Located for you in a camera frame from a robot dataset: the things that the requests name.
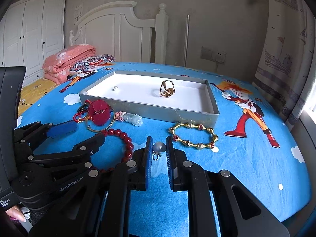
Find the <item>white dot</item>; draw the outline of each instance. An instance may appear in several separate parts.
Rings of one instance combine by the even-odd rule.
[[[214,152],[214,153],[217,153],[217,152],[219,151],[218,147],[216,147],[216,146],[214,146],[214,148],[211,149],[211,150],[212,150],[212,152]]]

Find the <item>window sill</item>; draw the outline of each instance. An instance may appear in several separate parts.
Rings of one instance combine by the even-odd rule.
[[[316,113],[311,110],[303,110],[300,120],[316,146]]]

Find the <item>white headboard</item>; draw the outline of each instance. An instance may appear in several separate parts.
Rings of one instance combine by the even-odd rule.
[[[116,61],[150,62],[152,28],[155,28],[155,63],[165,64],[168,15],[166,5],[159,5],[156,19],[140,20],[133,1],[100,5],[77,22],[78,31],[70,31],[69,44],[88,43],[97,54],[114,55]]]

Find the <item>patterned pillow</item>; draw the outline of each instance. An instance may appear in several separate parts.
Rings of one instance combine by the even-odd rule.
[[[74,63],[70,67],[69,72],[71,75],[77,75],[78,73],[81,73],[94,66],[106,66],[108,62],[111,62],[114,60],[115,58],[109,54],[102,54],[102,55],[88,57],[88,58],[85,58],[84,60]]]

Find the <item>wall socket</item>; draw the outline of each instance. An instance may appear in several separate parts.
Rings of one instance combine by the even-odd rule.
[[[226,52],[213,51],[211,48],[203,47],[201,49],[201,59],[218,62],[221,64],[225,63]]]

